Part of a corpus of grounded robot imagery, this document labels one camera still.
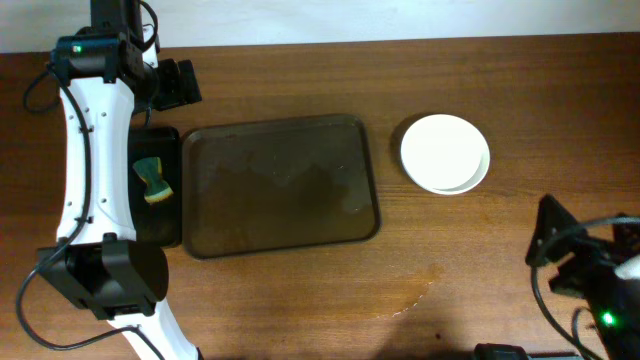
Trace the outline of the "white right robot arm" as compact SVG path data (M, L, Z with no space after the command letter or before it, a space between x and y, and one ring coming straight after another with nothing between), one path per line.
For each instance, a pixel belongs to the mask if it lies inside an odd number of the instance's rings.
M551 327L584 359L599 356L579 338L577 320L567 331L551 314L538 272L556 264L549 281L556 295L581 299L610 359L639 357L639 218L619 213L580 223L550 194L538 203L525 257L535 302Z

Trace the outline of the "white plate front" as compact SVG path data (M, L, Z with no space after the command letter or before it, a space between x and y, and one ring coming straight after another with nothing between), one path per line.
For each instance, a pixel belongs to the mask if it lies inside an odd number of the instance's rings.
M470 191L487 176L490 152L484 149L472 156L430 158L412 179L423 189L439 195L458 195Z

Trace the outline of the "green yellow sponge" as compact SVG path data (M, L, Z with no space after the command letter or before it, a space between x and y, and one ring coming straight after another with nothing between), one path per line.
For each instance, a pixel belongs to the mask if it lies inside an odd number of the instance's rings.
M144 199L156 204L170 198L174 191L163 177L162 163L159 157L147 157L133 164L134 172L145 183Z

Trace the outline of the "white plate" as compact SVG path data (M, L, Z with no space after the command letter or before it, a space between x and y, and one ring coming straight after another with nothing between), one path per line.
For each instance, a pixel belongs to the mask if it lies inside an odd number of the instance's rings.
M488 149L481 131L470 122L448 114L434 114L413 122L400 143L400 162L408 177L416 174L430 158L472 156Z
M490 152L484 149L472 156L430 158L412 179L423 189L439 195L458 195L470 191L487 176Z

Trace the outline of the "white plate back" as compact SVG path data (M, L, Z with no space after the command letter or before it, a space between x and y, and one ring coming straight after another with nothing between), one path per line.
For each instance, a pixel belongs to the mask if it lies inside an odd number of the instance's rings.
M488 149L481 131L470 122L448 114L434 114L413 122L400 143L400 162L408 177L416 174L430 158L472 156Z

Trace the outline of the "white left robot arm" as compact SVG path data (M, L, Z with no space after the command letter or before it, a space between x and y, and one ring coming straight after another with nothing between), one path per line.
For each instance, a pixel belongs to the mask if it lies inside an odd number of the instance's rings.
M66 185L57 244L35 273L78 309L107 321L142 359L199 359L167 300L163 250L136 239L128 193L131 118L158 107L169 82L156 35L62 37L48 73L66 118Z

